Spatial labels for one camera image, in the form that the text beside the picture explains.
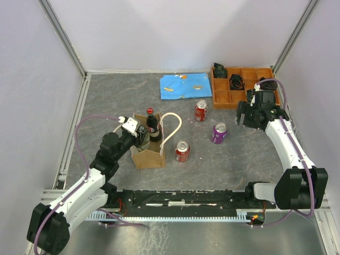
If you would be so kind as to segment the clear green-cap glass bottle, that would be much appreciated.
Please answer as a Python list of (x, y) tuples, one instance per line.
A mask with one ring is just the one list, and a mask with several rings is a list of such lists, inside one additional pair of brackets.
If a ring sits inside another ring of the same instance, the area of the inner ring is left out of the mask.
[(150, 134), (149, 130), (145, 128), (143, 125), (139, 126), (138, 128), (139, 134), (139, 151), (144, 151), (149, 148), (150, 146)]

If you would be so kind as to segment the cola glass bottle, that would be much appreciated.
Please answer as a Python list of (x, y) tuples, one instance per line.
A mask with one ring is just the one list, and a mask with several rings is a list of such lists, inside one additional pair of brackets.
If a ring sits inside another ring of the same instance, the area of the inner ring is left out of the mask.
[(158, 142), (162, 138), (159, 122), (157, 121), (154, 115), (154, 109), (149, 107), (147, 108), (147, 120), (146, 125), (150, 134), (151, 142)]

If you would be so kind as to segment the brown canvas bag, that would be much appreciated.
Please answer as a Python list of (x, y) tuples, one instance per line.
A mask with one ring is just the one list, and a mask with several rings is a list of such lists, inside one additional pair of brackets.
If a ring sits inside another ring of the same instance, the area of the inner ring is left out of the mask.
[[(168, 112), (162, 115), (161, 113), (154, 114), (157, 121), (159, 122), (161, 130), (161, 140), (158, 142), (151, 142), (148, 149), (138, 152), (138, 148), (132, 146), (130, 148), (132, 160), (135, 164), (136, 169), (146, 168), (162, 168), (166, 166), (165, 160), (165, 144), (167, 141), (181, 128), (182, 119), (181, 117), (173, 112)], [(178, 120), (177, 127), (169, 134), (164, 133), (164, 119), (166, 117), (173, 116)]]

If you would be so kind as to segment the purple soda can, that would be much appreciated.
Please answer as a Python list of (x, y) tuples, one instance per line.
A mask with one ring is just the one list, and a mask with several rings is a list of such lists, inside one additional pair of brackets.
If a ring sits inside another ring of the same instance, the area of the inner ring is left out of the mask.
[(227, 134), (226, 124), (219, 122), (213, 126), (210, 139), (214, 144), (220, 144), (224, 141), (226, 134)]

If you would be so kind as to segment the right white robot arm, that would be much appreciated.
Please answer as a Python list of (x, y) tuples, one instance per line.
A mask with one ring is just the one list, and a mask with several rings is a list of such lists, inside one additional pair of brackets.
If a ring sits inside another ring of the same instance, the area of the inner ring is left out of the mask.
[(299, 144), (286, 111), (276, 104), (272, 90), (247, 90), (247, 100), (240, 101), (236, 123), (263, 130), (272, 141), (284, 173), (276, 184), (250, 182), (244, 203), (251, 208), (263, 200), (282, 210), (315, 210), (321, 207), (328, 173), (308, 158)]

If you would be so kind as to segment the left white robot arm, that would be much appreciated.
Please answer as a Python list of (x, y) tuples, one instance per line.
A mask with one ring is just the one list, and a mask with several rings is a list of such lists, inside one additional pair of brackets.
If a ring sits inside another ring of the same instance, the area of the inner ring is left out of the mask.
[(134, 133), (122, 128), (122, 134), (106, 133), (86, 173), (60, 197), (32, 211), (27, 240), (35, 254), (59, 254), (72, 232), (93, 211), (117, 203), (116, 187), (109, 184), (119, 168), (118, 160), (130, 150), (149, 142), (148, 130), (140, 125)]

